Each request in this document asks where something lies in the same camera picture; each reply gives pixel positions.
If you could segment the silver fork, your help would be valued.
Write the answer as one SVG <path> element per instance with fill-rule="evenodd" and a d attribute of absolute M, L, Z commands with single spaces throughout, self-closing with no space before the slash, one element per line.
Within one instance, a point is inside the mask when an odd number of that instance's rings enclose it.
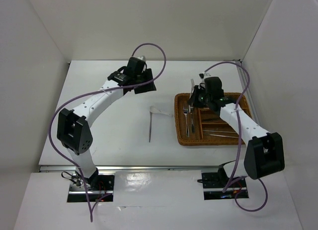
<path fill-rule="evenodd" d="M 194 126 L 194 120 L 193 120 L 193 108 L 189 106 L 189 114 L 190 114 L 190 120 L 191 120 L 191 132 L 195 133 L 195 126 Z"/>
<path fill-rule="evenodd" d="M 189 100 L 188 100 L 188 111 L 189 111 L 189 113 L 191 114 L 191 113 L 192 113 L 191 96 L 192 96 L 192 93 L 193 93 L 193 91 L 194 91 L 195 82 L 194 82 L 194 79 L 193 79 L 193 78 L 192 78 L 190 81 L 191 81 L 191 92 L 190 92 Z"/>
<path fill-rule="evenodd" d="M 184 114 L 184 117 L 185 117 L 185 126 L 186 126 L 186 136 L 189 138 L 190 136 L 190 133 L 189 133 L 189 125 L 188 125 L 188 114 L 189 114 L 189 106 L 187 103 L 184 104 L 183 106 L 183 114 Z"/>

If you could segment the silver knife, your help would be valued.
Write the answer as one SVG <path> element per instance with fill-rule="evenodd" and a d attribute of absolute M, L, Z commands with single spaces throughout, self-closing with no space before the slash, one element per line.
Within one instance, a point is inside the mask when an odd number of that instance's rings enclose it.
<path fill-rule="evenodd" d="M 151 142 L 151 134 L 152 134 L 152 117 L 153 117 L 153 113 L 150 111 L 150 123 L 149 123 L 149 143 Z"/>

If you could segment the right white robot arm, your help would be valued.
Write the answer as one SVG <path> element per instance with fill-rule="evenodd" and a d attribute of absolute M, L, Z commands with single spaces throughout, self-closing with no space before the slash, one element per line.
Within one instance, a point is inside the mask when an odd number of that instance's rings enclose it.
<path fill-rule="evenodd" d="M 225 163 L 217 181 L 229 186 L 236 177 L 259 179 L 285 168 L 283 140 L 277 132 L 270 133 L 249 117 L 239 105 L 238 98 L 225 95 L 219 77 L 208 77 L 191 91 L 189 104 L 207 107 L 225 121 L 246 145 L 244 159 Z"/>

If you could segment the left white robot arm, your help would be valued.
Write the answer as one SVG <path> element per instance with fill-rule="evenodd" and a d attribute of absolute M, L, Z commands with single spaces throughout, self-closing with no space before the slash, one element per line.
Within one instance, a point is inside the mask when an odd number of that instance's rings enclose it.
<path fill-rule="evenodd" d="M 68 110 L 62 109 L 58 115 L 57 138 L 68 149 L 72 160 L 79 165 L 76 174 L 81 177 L 80 183 L 87 190 L 98 185 L 98 169 L 92 161 L 90 146 L 93 142 L 91 126 L 94 121 L 113 102 L 133 90 L 135 94 L 156 91 L 153 82 L 128 88 L 153 79 L 152 70 L 147 68 L 144 56 L 131 57 L 126 66 L 110 74 L 101 93 L 92 95 L 82 104 Z"/>

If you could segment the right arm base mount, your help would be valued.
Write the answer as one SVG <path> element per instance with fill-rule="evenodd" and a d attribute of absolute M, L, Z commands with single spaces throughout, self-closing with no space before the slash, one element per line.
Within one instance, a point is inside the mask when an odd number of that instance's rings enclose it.
<path fill-rule="evenodd" d="M 223 181 L 221 175 L 216 172 L 201 173 L 201 178 L 197 182 L 202 184 L 204 200 L 234 199 L 236 194 L 238 194 L 238 199 L 249 198 L 245 180 L 230 185 L 226 192 L 222 192 L 222 190 L 227 180 Z"/>

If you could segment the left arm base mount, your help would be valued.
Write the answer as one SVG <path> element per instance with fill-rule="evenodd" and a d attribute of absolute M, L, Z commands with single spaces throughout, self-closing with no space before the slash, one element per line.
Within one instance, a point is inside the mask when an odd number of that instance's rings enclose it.
<path fill-rule="evenodd" d="M 77 174 L 71 174 L 63 171 L 61 177 L 70 182 L 68 203 L 86 202 L 86 195 L 84 190 L 84 183 Z M 87 184 L 88 196 L 90 202 L 95 202 L 97 199 L 103 197 L 101 202 L 113 201 L 115 175 L 102 174 L 97 177 L 97 180 L 91 185 Z"/>

